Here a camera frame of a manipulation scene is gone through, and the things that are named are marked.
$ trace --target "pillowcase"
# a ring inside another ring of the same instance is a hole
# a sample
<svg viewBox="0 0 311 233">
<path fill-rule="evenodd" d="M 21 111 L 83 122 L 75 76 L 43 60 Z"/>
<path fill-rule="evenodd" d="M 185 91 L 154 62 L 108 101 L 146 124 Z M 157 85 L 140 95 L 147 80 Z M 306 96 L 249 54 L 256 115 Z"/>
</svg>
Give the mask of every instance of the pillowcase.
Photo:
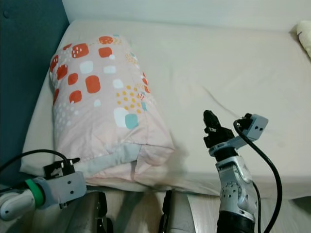
<svg viewBox="0 0 311 233">
<path fill-rule="evenodd" d="M 75 168 L 85 177 L 133 180 L 174 151 L 146 75 L 123 37 L 64 46 L 52 58 L 50 75 L 55 149 L 79 157 Z"/>
<path fill-rule="evenodd" d="M 303 20 L 298 23 L 297 36 L 302 47 L 311 58 L 311 21 Z"/>
</svg>

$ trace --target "teal headboard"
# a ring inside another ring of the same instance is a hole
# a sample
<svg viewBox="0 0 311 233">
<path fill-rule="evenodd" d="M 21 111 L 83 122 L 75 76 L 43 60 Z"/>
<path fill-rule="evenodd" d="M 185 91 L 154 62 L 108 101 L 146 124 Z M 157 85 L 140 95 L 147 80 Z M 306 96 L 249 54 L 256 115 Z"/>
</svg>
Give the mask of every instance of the teal headboard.
<svg viewBox="0 0 311 233">
<path fill-rule="evenodd" d="M 61 0 L 1 0 L 0 165 L 21 153 L 49 62 L 69 23 Z M 0 175 L 14 185 L 26 177 L 20 161 Z"/>
</svg>

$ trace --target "white wall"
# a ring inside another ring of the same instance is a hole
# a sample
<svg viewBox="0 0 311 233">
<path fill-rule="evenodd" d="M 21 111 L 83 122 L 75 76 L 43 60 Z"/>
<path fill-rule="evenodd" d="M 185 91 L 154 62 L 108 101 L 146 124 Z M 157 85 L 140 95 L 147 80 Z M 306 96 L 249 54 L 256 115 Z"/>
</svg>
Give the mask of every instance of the white wall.
<svg viewBox="0 0 311 233">
<path fill-rule="evenodd" d="M 311 0 L 63 0 L 75 19 L 119 19 L 290 31 Z"/>
</svg>

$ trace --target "black clamp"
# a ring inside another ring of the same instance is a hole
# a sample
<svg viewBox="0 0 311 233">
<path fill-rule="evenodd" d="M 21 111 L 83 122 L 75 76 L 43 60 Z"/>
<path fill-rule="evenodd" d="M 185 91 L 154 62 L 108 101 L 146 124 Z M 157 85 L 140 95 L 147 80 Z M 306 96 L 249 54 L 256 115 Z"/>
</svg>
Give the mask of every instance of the black clamp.
<svg viewBox="0 0 311 233">
<path fill-rule="evenodd" d="M 59 174 L 52 175 L 53 172 L 57 169 L 62 169 L 63 176 L 72 174 L 75 172 L 73 164 L 77 163 L 80 161 L 80 158 L 74 158 L 74 159 L 68 159 L 69 164 L 65 163 L 65 161 L 56 161 L 50 165 L 44 166 L 44 174 L 45 174 L 45 179 L 53 179 L 55 177 L 60 176 Z"/>
<path fill-rule="evenodd" d="M 203 121 L 206 125 L 204 129 L 208 136 L 204 137 L 204 142 L 207 148 L 226 142 L 234 138 L 234 134 L 230 129 L 222 127 L 218 118 L 210 110 L 205 110 L 203 114 Z"/>
</svg>

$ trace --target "bed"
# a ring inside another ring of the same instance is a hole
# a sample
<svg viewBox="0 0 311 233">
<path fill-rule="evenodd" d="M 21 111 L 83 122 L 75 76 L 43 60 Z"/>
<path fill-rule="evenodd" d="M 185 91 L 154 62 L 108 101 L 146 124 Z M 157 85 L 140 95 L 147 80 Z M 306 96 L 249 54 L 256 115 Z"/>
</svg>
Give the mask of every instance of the bed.
<svg viewBox="0 0 311 233">
<path fill-rule="evenodd" d="M 311 196 L 311 61 L 295 36 L 272 31 L 76 20 L 59 47 L 73 39 L 116 33 L 128 39 L 148 75 L 176 151 L 165 165 L 148 169 L 137 176 L 136 182 L 105 179 L 97 183 L 129 191 L 174 187 L 218 195 L 216 161 L 203 142 L 203 111 L 209 109 L 227 128 L 233 128 L 233 121 L 245 113 L 268 118 L 257 145 L 277 166 L 284 198 Z M 47 74 L 24 151 L 53 149 L 52 102 Z M 249 147 L 239 153 L 261 195 L 274 197 L 276 186 L 269 167 Z M 23 159 L 20 171 L 43 175 L 42 167 L 53 160 L 49 155 L 30 155 Z"/>
</svg>

